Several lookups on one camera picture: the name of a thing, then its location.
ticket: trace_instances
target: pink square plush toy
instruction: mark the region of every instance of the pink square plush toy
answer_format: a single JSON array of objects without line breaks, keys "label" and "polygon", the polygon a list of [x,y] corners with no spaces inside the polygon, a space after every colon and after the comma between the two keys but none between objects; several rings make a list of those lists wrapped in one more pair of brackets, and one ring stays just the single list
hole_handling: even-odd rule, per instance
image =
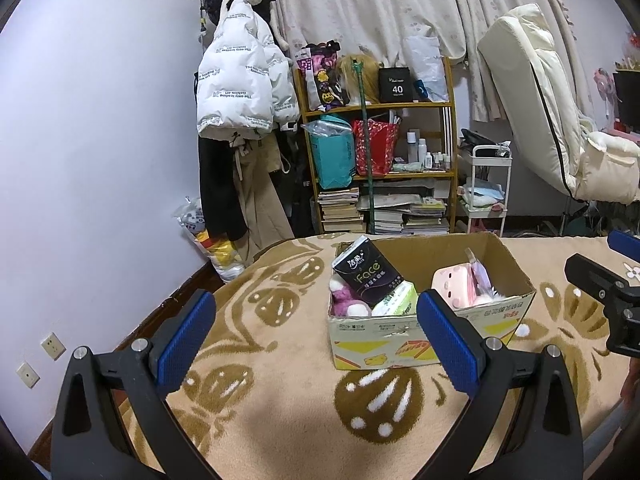
[{"label": "pink square plush toy", "polygon": [[442,299],[454,310],[469,308],[476,304],[476,280],[471,264],[460,264],[440,269],[433,275],[431,288],[437,290]]}]

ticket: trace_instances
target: metal screw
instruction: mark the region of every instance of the metal screw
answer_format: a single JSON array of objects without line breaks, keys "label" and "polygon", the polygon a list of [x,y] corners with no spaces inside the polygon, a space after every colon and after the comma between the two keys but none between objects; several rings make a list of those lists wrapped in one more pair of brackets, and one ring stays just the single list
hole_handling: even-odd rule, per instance
[{"label": "metal screw", "polygon": [[74,357],[76,359],[82,359],[86,355],[86,346],[79,346],[74,350]]},{"label": "metal screw", "polygon": [[144,338],[136,339],[133,343],[131,343],[131,349],[134,352],[142,352],[148,346],[149,341]]},{"label": "metal screw", "polygon": [[491,350],[499,350],[500,348],[502,348],[502,341],[500,341],[497,337],[488,337],[484,344],[487,345],[487,347]]},{"label": "metal screw", "polygon": [[546,351],[551,357],[560,357],[562,355],[562,352],[556,345],[549,345],[546,347]]}]

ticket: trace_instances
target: cardboard box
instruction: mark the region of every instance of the cardboard box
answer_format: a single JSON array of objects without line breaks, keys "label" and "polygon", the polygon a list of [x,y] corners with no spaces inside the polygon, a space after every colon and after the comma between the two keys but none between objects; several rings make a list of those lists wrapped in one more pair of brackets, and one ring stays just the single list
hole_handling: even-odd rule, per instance
[{"label": "cardboard box", "polygon": [[[527,313],[536,290],[496,235],[454,234],[374,240],[387,260],[415,284],[418,293],[431,287],[436,270],[468,262],[470,248],[487,269],[495,289],[507,299],[456,313],[466,317],[482,337],[509,343]],[[350,244],[341,244],[336,255]],[[335,317],[329,302],[329,338],[338,370],[377,370],[440,362],[416,316]]]}]

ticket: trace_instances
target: bookshelf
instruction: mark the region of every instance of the bookshelf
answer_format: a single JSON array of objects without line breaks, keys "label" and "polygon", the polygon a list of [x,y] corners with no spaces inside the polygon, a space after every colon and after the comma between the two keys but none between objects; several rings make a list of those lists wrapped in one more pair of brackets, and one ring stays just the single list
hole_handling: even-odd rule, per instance
[{"label": "bookshelf", "polygon": [[[407,180],[411,178],[441,178],[450,180],[450,195],[449,204],[447,208],[447,215],[449,217],[449,232],[454,232],[456,224],[456,204],[458,202],[457,188],[458,188],[458,136],[456,126],[456,105],[453,95],[453,78],[451,75],[451,64],[449,59],[444,57],[444,69],[447,79],[447,89],[449,91],[449,102],[447,103],[431,103],[431,102],[411,102],[411,103],[380,103],[367,105],[367,113],[370,110],[396,110],[401,108],[425,108],[433,109],[438,113],[440,118],[440,130],[436,132],[421,132],[422,137],[438,138],[442,146],[447,143],[451,146],[451,168],[449,171],[424,171],[420,173],[389,173],[384,176],[374,176],[373,180]],[[321,110],[309,110],[308,99],[306,97],[306,85],[304,84],[300,71],[297,67],[293,70],[294,85],[296,88],[296,94],[298,95],[298,103],[300,104],[300,115],[302,122],[307,124],[311,121],[315,121],[321,115],[325,113],[331,114],[349,114],[353,117],[354,114],[359,113],[362,109],[360,106],[346,106],[341,108],[332,108],[328,112]],[[320,193],[320,185],[318,181],[318,174],[316,173],[316,165],[314,163],[313,154],[311,151],[310,134],[308,131],[303,130],[306,136],[306,156],[309,161],[309,168],[311,172],[311,185],[314,193],[314,201],[316,204],[316,216],[318,218],[320,233],[324,234],[324,227],[322,226],[322,213],[320,205],[318,203],[318,194]],[[367,177],[361,175],[355,175],[353,177],[353,184],[357,185],[361,182],[366,182]]]}]

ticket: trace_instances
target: beige blanket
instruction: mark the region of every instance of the beige blanket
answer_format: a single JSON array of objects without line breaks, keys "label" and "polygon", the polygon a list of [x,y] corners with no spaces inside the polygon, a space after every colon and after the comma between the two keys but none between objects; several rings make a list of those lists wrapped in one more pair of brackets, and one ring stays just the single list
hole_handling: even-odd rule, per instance
[{"label": "beige blanket", "polygon": [[[464,406],[466,396],[440,365],[334,368],[326,328],[330,263],[335,246],[355,237],[285,242],[217,291],[215,325],[168,403],[225,480],[411,479]],[[524,320],[530,334],[510,347],[561,348],[587,434],[620,398],[628,359],[606,351],[602,306],[568,285],[564,262],[579,252],[633,285],[640,268],[603,238],[504,243],[538,289]],[[388,386],[392,393],[371,413],[367,406]],[[497,452],[515,399],[510,393],[477,466]],[[130,410],[125,422],[141,459],[159,468]]]}]

